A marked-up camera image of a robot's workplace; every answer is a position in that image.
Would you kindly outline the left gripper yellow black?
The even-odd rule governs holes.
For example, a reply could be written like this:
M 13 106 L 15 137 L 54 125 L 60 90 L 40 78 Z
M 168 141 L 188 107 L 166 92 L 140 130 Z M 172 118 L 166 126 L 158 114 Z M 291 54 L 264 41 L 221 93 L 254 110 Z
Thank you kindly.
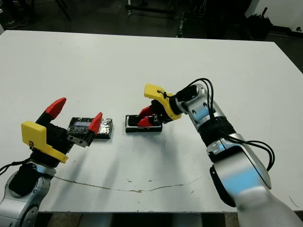
M 68 134 L 66 129 L 50 123 L 59 115 L 66 100 L 62 97 L 54 101 L 36 122 L 26 121 L 21 124 L 22 141 L 31 149 L 30 158 L 34 162 L 57 167 L 59 163 L 65 163 L 68 160 L 67 153 L 73 145 L 89 147 L 98 134 L 102 112 L 99 112 L 91 121 L 85 140 L 76 138 Z

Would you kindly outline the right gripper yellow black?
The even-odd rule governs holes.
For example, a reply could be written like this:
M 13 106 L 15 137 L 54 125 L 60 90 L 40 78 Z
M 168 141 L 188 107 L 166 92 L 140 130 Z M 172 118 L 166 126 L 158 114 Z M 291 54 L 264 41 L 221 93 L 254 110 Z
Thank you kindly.
M 154 127 L 181 118 L 182 111 L 177 107 L 176 96 L 167 93 L 162 87 L 147 83 L 144 96 L 151 99 L 151 105 L 138 114 L 141 117 L 138 127 Z

